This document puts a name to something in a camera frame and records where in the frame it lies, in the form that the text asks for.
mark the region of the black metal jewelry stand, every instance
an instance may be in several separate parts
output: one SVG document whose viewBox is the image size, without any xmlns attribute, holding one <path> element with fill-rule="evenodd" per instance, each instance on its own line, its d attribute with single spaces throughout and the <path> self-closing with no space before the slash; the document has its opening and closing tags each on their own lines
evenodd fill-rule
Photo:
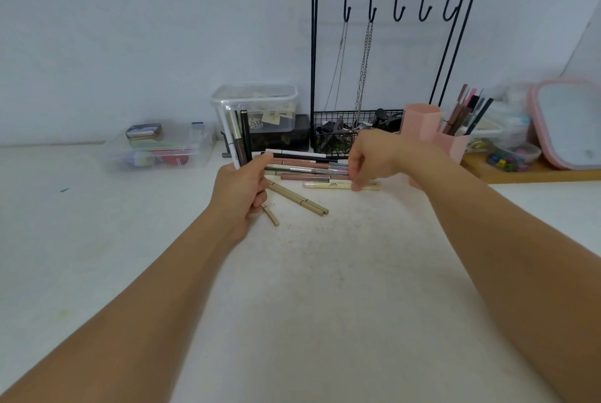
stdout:
<svg viewBox="0 0 601 403">
<path fill-rule="evenodd" d="M 449 16 L 447 16 L 448 5 L 449 5 L 449 0 L 447 0 L 447 4 L 445 4 L 444 11 L 442 12 L 442 19 L 445 20 L 446 22 L 453 20 L 453 24 L 449 31 L 449 35 L 447 38 L 447 44 L 445 46 L 444 53 L 442 54 L 442 59 L 440 60 L 440 66 L 438 67 L 438 73 L 436 74 L 436 80 L 434 81 L 434 86 L 432 87 L 432 93 L 430 94 L 430 100 L 428 102 L 430 104 L 432 103 L 432 100 L 434 98 L 434 93 L 436 92 L 436 87 L 438 86 L 438 81 L 440 80 L 440 74 L 442 72 L 442 68 L 444 66 L 449 47 L 451 45 L 451 39 L 453 38 L 455 26 L 457 25 L 457 20 L 459 19 L 459 14 L 461 12 L 462 5 L 465 1 L 466 0 L 459 0 L 459 4 L 455 7 L 453 12 L 451 12 L 451 14 Z M 401 12 L 400 12 L 399 16 L 397 17 L 397 2 L 398 2 L 398 0 L 394 0 L 393 18 L 396 22 L 399 22 L 403 18 L 405 6 L 402 6 Z M 451 64 L 449 65 L 449 68 L 447 71 L 447 77 L 445 79 L 445 83 L 442 88 L 442 92 L 440 94 L 440 99 L 438 100 L 438 106 L 440 106 L 440 104 L 442 103 L 442 100 L 445 95 L 445 91 L 447 90 L 448 81 L 451 77 L 451 72 L 453 71 L 453 66 L 455 65 L 455 59 L 457 57 L 457 52 L 459 51 L 459 46 L 461 45 L 461 40 L 463 38 L 463 31 L 465 30 L 465 25 L 468 22 L 468 18 L 470 16 L 470 11 L 472 10 L 473 2 L 474 2 L 474 0 L 470 0 L 467 11 L 465 12 L 465 15 L 463 17 L 461 31 L 459 33 L 459 37 L 457 38 L 457 42 L 455 43 L 453 57 L 451 59 Z M 347 3 L 347 0 L 344 0 L 344 7 L 342 9 L 342 18 L 344 19 L 345 22 L 348 22 L 349 17 L 350 17 L 350 7 L 347 8 L 346 3 Z M 316 151 L 317 151 L 316 137 L 318 137 L 318 138 L 325 137 L 325 135 L 320 135 L 319 133 L 316 136 L 316 122 L 318 120 L 320 123 L 323 123 L 324 120 L 334 120 L 335 121 L 338 116 L 342 116 L 343 119 L 345 120 L 345 123 L 349 123 L 349 121 L 347 121 L 347 119 L 349 117 L 352 117 L 352 115 L 354 113 L 354 111 L 349 111 L 349 110 L 324 111 L 324 112 L 316 112 L 315 111 L 315 70 L 316 70 L 316 58 L 317 58 L 317 10 L 318 10 L 318 8 L 319 8 L 319 0 L 311 0 L 311 146 Z M 370 0 L 369 18 L 372 21 L 376 17 L 376 10 L 377 10 L 377 8 L 374 7 L 373 11 L 372 11 L 372 0 Z M 424 22 L 428 18 L 428 15 L 430 14 L 430 11 L 432 10 L 432 6 L 428 6 L 428 9 L 426 10 L 424 16 L 423 16 L 423 10 L 424 10 L 424 0 L 421 0 L 421 5 L 419 6 L 419 21 L 420 22 Z M 402 113 L 402 110 L 389 111 L 389 114 L 392 114 L 392 113 L 400 114 L 400 113 Z M 361 111 L 361 114 L 359 115 L 359 119 L 361 121 L 371 120 L 371 119 L 373 119 L 374 114 L 375 114 L 374 110 Z M 342 156 L 342 155 L 346 154 L 350 150 L 350 146 L 352 145 L 354 136 L 355 136 L 354 133 L 351 133 L 350 135 L 345 133 L 346 144 L 342 145 L 341 149 L 334 150 L 333 152 L 338 156 Z"/>
</svg>

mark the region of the clear plastic storage box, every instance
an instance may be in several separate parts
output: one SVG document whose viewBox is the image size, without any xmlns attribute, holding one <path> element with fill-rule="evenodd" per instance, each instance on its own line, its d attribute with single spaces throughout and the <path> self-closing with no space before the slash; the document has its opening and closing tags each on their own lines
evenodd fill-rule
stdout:
<svg viewBox="0 0 601 403">
<path fill-rule="evenodd" d="M 158 140 L 130 140 L 125 129 L 100 147 L 109 169 L 203 167 L 214 145 L 214 123 L 162 123 Z"/>
<path fill-rule="evenodd" d="M 222 85 L 214 107 L 248 111 L 251 132 L 290 132 L 295 128 L 298 89 L 280 83 Z"/>
</svg>

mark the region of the white table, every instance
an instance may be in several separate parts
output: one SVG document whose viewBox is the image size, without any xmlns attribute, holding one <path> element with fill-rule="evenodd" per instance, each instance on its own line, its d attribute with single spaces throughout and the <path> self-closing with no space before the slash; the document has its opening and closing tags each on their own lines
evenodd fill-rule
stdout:
<svg viewBox="0 0 601 403">
<path fill-rule="evenodd" d="M 0 392 L 161 254 L 224 163 L 218 144 L 204 168 L 107 173 L 94 149 L 0 150 Z M 600 188 L 498 187 L 596 253 Z M 330 214 L 269 193 L 281 225 L 259 215 L 227 259 L 174 402 L 558 401 L 404 177 L 307 193 Z"/>
</svg>

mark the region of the right hand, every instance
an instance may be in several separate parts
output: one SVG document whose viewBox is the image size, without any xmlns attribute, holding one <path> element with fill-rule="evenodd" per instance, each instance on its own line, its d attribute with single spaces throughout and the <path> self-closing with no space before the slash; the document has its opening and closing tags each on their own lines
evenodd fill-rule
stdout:
<svg viewBox="0 0 601 403">
<path fill-rule="evenodd" d="M 412 175 L 423 161 L 443 155 L 435 145 L 400 134 L 366 129 L 361 131 L 349 153 L 349 176 L 354 191 L 371 179 L 387 178 L 399 172 Z"/>
</svg>

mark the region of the jewelry rack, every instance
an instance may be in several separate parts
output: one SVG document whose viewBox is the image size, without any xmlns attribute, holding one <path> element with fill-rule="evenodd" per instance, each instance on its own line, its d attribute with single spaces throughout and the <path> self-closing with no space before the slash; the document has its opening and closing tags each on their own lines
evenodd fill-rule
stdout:
<svg viewBox="0 0 601 403">
<path fill-rule="evenodd" d="M 459 4 L 451 12 L 451 14 L 449 16 L 447 16 L 448 5 L 449 5 L 449 0 L 447 0 L 444 11 L 442 12 L 442 19 L 446 22 L 453 20 L 453 23 L 451 25 L 451 29 L 449 30 L 447 44 L 445 45 L 445 50 L 442 54 L 442 59 L 440 60 L 440 65 L 438 67 L 438 72 L 436 74 L 434 86 L 432 87 L 432 93 L 430 94 L 430 100 L 428 102 L 430 104 L 432 103 L 432 100 L 434 99 L 436 87 L 438 86 L 438 82 L 439 82 L 440 76 L 442 74 L 442 69 L 443 69 L 443 66 L 445 63 L 445 59 L 447 57 L 447 53 L 449 51 L 449 47 L 451 46 L 451 39 L 453 38 L 453 33 L 455 31 L 455 27 L 457 26 L 457 21 L 459 20 L 459 15 L 461 13 L 461 9 L 462 9 L 462 6 L 465 3 L 465 1 L 467 1 L 467 0 L 459 0 Z M 442 100 L 444 99 L 444 95 L 447 90 L 448 81 L 451 77 L 451 73 L 453 71 L 453 66 L 455 65 L 455 59 L 457 57 L 457 52 L 459 51 L 459 46 L 461 45 L 461 41 L 463 38 L 463 32 L 464 32 L 465 26 L 468 22 L 468 18 L 470 16 L 470 11 L 472 9 L 473 2 L 474 2 L 474 0 L 469 0 L 468 8 L 465 12 L 465 15 L 463 16 L 463 21 L 461 23 L 461 30 L 460 30 L 459 36 L 457 38 L 457 41 L 455 43 L 455 48 L 453 50 L 453 57 L 451 59 L 451 64 L 449 65 L 448 70 L 447 70 L 447 75 L 445 78 L 444 86 L 443 86 L 442 92 L 440 94 L 440 99 L 438 100 L 438 106 L 440 106 L 440 104 L 442 103 Z M 350 6 L 347 8 L 346 4 L 347 4 L 347 0 L 344 0 L 344 6 L 342 8 L 342 18 L 343 18 L 344 22 L 348 22 L 349 18 L 350 18 L 350 9 L 351 8 L 350 8 Z M 397 16 L 397 4 L 398 4 L 398 0 L 394 0 L 393 18 L 396 22 L 399 22 L 403 18 L 405 6 L 402 6 L 400 14 Z M 317 58 L 316 55 L 317 55 L 317 11 L 318 11 L 318 9 L 319 9 L 319 0 L 311 0 L 311 115 L 310 115 L 310 117 L 311 117 L 311 146 L 313 147 L 313 149 L 315 151 L 318 151 L 318 144 L 321 143 L 324 138 L 331 137 L 333 135 L 333 133 L 316 132 L 317 124 L 321 125 L 321 124 L 326 123 L 326 121 L 336 120 L 338 117 L 343 117 L 343 119 L 345 119 L 345 123 L 348 123 L 348 121 L 346 121 L 346 119 L 349 119 L 350 117 L 353 117 L 353 119 L 355 121 L 371 122 L 371 120 L 373 119 L 373 117 L 375 115 L 375 110 L 359 110 L 359 111 L 342 110 L 342 111 L 323 111 L 323 112 L 315 111 L 315 71 L 316 71 L 316 58 Z M 376 7 L 373 7 L 373 9 L 372 9 L 372 0 L 370 0 L 368 19 L 369 19 L 369 22 L 371 22 L 371 23 L 373 23 L 374 19 L 376 18 L 376 10 L 377 10 Z M 419 6 L 419 15 L 418 15 L 419 21 L 424 22 L 430 15 L 431 10 L 432 10 L 432 6 L 428 6 L 428 9 L 425 11 L 425 14 L 424 14 L 423 13 L 424 12 L 424 0 L 421 0 L 421 5 Z M 360 109 L 361 103 L 359 102 L 358 97 L 357 97 L 357 102 L 359 103 L 359 109 Z M 388 110 L 387 112 L 390 115 L 395 114 L 397 116 L 401 116 L 401 114 L 402 114 L 402 110 Z M 344 156 L 345 154 L 347 154 L 349 152 L 350 147 L 352 146 L 352 143 L 355 139 L 355 135 L 357 134 L 357 132 L 354 130 L 347 130 L 346 132 L 343 132 L 342 134 L 339 134 L 337 132 L 335 132 L 334 134 L 338 135 L 338 141 L 340 142 L 340 145 L 338 145 L 336 148 L 331 148 L 328 152 L 334 156 Z"/>
</svg>

